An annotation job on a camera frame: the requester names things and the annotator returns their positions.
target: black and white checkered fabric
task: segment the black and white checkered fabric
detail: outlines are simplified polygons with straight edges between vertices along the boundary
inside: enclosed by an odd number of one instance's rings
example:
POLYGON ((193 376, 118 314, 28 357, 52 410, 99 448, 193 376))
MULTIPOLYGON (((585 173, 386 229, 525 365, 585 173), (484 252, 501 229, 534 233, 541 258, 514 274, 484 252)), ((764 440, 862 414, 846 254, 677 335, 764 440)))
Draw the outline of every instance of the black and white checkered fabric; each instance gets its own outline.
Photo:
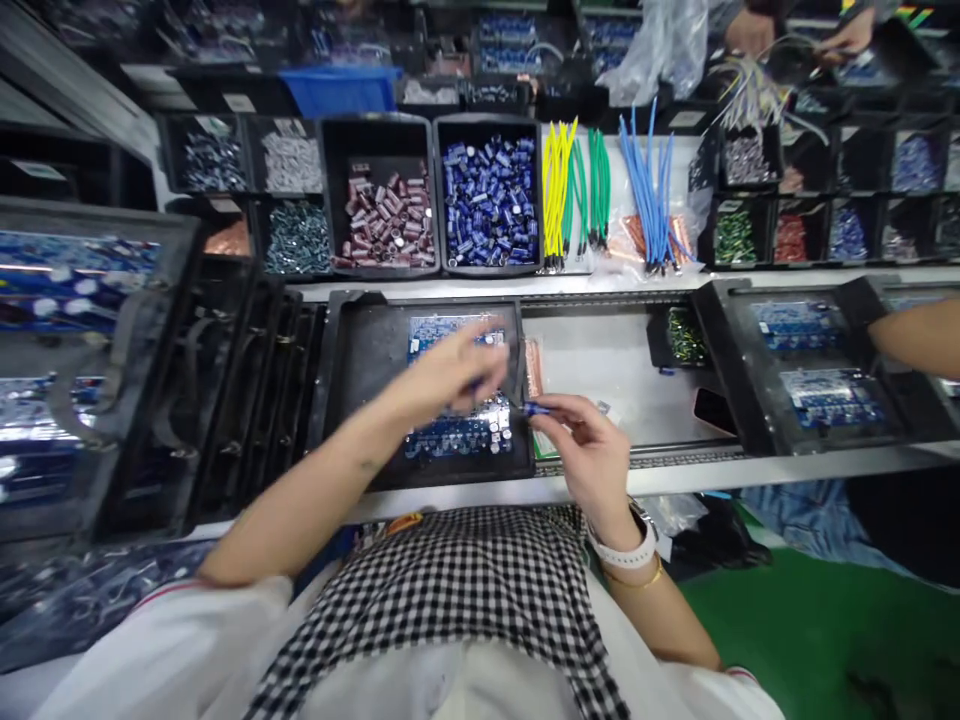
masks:
POLYGON ((588 720, 628 718, 581 561, 579 512, 427 515, 324 588, 257 688, 247 718, 295 717, 338 666, 427 644, 499 641, 562 673, 588 720))

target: bracelet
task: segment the bracelet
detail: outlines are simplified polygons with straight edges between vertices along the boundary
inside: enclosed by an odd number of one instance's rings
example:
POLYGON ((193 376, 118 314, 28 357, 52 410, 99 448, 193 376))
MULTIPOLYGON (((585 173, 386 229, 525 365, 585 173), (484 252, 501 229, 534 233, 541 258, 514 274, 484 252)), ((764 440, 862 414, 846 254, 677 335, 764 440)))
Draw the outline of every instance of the bracelet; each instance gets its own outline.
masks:
POLYGON ((620 578, 616 578, 606 570, 603 571, 603 575, 607 580, 615 582, 617 585, 623 585, 623 587, 633 588, 634 590, 646 590, 648 587, 653 585, 657 580, 660 579, 660 576, 663 575, 663 561, 660 559, 660 553, 657 553, 654 557, 657 558, 657 572, 654 573, 654 576, 643 583, 643 585, 634 585, 632 583, 625 583, 620 578))

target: woman's right hand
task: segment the woman's right hand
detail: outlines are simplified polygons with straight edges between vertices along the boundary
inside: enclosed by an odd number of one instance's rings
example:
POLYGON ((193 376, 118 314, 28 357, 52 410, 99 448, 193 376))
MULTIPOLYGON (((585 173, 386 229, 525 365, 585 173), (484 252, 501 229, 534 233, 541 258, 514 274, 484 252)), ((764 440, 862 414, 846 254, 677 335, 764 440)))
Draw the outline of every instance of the woman's right hand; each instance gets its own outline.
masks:
POLYGON ((530 424, 550 438, 560 453, 570 495, 587 521, 604 544, 626 545, 625 551, 636 548, 638 530, 627 496, 630 439, 585 397, 534 399, 550 414, 535 415, 530 424))

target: person's arm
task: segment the person's arm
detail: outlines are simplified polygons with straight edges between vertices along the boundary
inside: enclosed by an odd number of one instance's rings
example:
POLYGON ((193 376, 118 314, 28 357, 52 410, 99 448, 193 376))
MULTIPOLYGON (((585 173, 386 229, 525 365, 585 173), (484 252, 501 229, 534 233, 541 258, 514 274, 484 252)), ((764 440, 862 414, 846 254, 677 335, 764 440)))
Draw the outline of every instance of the person's arm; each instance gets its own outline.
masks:
POLYGON ((474 342, 493 322, 473 323, 432 347, 257 498, 197 574, 236 587, 303 570, 412 428, 448 406, 466 410, 499 387, 508 349, 474 342))
MULTIPOLYGON (((630 440, 587 398, 536 400, 550 414, 534 417, 531 424, 559 451, 570 494, 600 541, 620 552, 637 549, 643 537, 628 505, 630 440)), ((720 670, 720 655, 707 631, 666 572, 657 577, 657 570, 656 560, 633 570, 603 568, 611 596, 654 656, 720 670)))
POLYGON ((884 355, 920 372, 960 380, 960 298, 887 315, 869 332, 884 355))

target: woman's left hand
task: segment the woman's left hand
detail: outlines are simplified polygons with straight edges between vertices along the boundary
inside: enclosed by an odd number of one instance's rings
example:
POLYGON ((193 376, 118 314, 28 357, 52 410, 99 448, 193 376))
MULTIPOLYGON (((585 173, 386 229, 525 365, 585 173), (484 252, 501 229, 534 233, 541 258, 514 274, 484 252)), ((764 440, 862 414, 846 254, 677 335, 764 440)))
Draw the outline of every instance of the woman's left hand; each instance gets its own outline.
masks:
POLYGON ((447 409, 468 412, 507 376, 510 349, 476 342, 502 323, 491 317, 443 338, 391 382, 381 400, 410 427, 426 425, 447 409))

